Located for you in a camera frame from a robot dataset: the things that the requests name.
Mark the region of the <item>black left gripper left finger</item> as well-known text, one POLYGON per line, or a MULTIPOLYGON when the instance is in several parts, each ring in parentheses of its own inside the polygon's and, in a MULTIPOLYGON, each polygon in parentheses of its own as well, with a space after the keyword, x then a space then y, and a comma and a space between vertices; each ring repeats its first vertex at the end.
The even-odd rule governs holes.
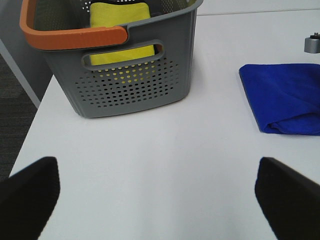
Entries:
POLYGON ((0 183, 0 238, 37 240, 60 196, 57 159, 43 157, 0 183))

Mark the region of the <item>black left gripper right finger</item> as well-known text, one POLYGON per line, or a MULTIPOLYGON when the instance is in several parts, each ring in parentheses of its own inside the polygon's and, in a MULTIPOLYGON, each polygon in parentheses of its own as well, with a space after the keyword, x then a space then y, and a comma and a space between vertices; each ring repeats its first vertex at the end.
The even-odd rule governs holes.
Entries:
POLYGON ((320 238, 319 184, 273 157, 263 157, 254 193, 278 240, 320 238))

